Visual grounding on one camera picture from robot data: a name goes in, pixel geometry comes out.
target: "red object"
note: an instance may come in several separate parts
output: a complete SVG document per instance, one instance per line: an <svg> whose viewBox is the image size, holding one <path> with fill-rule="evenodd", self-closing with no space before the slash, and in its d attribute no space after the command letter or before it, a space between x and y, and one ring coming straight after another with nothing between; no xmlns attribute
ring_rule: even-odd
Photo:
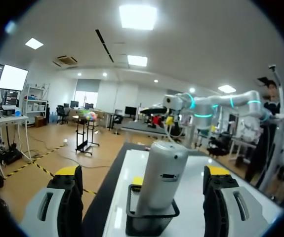
<svg viewBox="0 0 284 237"><path fill-rule="evenodd" d="M161 124L161 117L160 116L154 116L152 120L153 124L160 125Z"/></svg>

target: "white ceiling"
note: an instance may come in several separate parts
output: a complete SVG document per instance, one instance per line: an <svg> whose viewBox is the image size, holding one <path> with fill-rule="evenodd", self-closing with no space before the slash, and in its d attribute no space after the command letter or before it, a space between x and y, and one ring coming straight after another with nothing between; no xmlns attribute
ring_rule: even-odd
<svg viewBox="0 0 284 237"><path fill-rule="evenodd" d="M121 27L119 6L135 2L158 8L153 31ZM25 46L31 37L44 46ZM62 55L76 58L79 68L52 64ZM128 67L126 55L148 57L147 67ZM237 92L259 90L256 78L273 78L269 64L277 65L284 80L284 41L249 0L41 0L22 17L0 52L3 63L28 67L34 60L70 78L81 72L81 78L130 80L170 89L193 86L197 92L204 87L207 93L219 92L224 84Z"/></svg>

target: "black tabletop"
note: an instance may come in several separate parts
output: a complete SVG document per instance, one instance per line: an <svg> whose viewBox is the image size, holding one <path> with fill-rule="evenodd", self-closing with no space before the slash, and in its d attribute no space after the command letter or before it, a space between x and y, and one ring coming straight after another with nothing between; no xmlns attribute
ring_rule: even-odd
<svg viewBox="0 0 284 237"><path fill-rule="evenodd" d="M133 143L124 143L118 156L114 160L108 174L89 206L82 221L82 234L84 237L101 237L107 221L111 201L118 182L122 164L127 150L144 151L146 146ZM202 152L190 152L192 156L206 156Z"/></svg>
<svg viewBox="0 0 284 237"><path fill-rule="evenodd" d="M158 133L161 135L166 134L165 130L161 127L156 126L156 128L148 127L146 123L141 123L141 122L128 122L126 124L122 125L122 128L126 129L132 129L132 130L139 130L139 131L144 131L144 132L153 132L153 133Z"/></svg>

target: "black holder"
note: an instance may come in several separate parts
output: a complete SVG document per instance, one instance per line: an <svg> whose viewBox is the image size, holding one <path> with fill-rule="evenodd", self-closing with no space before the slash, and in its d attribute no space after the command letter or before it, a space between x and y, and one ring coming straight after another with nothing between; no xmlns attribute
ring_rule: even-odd
<svg viewBox="0 0 284 237"><path fill-rule="evenodd" d="M126 227L125 233L128 236L138 236L138 237L156 237L160 236L165 228L168 226L173 217L176 217L180 214L179 209L175 200L172 201L172 209L174 214L168 215L145 215L137 216L135 211L131 211L131 198L138 196L141 190L141 185L129 185L127 193L127 202L126 202ZM136 230L133 223L136 221L149 222L152 223L152 228L147 230Z"/></svg>

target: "black wire basket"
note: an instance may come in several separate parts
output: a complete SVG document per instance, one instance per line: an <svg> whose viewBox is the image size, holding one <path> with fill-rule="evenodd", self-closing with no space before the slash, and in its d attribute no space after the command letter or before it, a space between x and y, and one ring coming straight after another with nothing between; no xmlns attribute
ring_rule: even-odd
<svg viewBox="0 0 284 237"><path fill-rule="evenodd" d="M128 236L160 236L172 218L180 214L175 200L163 215L136 216L135 210L139 199L141 185L128 186L126 202L126 228Z"/></svg>

